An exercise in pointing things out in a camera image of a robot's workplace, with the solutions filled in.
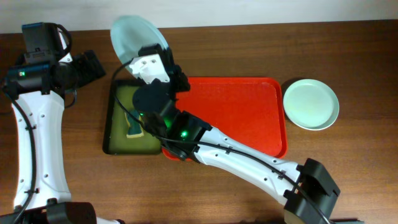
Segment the light blue plate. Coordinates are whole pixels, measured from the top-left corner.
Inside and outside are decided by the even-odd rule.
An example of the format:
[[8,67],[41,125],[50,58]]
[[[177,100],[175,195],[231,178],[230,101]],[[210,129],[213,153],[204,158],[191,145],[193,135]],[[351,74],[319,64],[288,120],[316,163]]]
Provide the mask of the light blue plate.
[[169,47],[158,28],[140,16],[119,17],[113,23],[110,34],[113,49],[122,63],[113,73],[113,80],[123,69],[132,75],[128,65],[134,57],[138,56],[138,51],[142,47],[154,44],[160,44],[164,49]]

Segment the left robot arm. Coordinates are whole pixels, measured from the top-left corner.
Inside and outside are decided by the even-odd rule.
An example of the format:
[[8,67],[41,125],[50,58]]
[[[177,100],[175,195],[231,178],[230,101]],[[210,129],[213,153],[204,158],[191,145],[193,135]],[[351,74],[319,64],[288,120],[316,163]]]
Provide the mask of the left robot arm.
[[107,223],[91,203],[72,201],[62,151],[65,91],[105,71],[92,50],[63,59],[33,56],[9,68],[3,87],[17,121],[19,183],[14,211],[1,215],[1,223]]

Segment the light green plate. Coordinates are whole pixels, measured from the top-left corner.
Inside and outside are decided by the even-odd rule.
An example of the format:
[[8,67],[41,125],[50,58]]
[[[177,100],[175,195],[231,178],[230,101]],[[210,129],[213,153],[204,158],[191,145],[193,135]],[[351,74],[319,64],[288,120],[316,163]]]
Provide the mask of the light green plate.
[[314,79],[301,79],[289,85],[284,93],[283,106],[291,122],[310,131],[329,128],[340,113],[335,92]]

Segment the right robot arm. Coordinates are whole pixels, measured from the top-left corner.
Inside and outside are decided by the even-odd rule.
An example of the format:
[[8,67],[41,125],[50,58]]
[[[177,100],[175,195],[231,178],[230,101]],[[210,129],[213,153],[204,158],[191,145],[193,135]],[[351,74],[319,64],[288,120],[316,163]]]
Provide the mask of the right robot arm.
[[132,103],[141,127],[178,159],[226,170],[265,191],[284,207],[286,223],[331,223],[340,189],[325,166],[277,159],[241,144],[204,120],[176,107],[176,94],[190,84],[172,51],[160,44],[141,47],[129,61],[144,84]]

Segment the green yellow sponge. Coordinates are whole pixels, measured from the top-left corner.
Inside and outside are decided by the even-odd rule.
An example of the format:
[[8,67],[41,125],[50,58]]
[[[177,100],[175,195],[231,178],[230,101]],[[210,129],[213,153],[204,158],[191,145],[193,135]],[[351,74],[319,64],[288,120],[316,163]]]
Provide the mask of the green yellow sponge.
[[[136,110],[131,110],[130,113],[134,118],[142,121],[141,114]],[[127,122],[127,134],[128,139],[143,137],[144,131],[141,125],[136,122],[129,114],[125,113],[125,119]]]

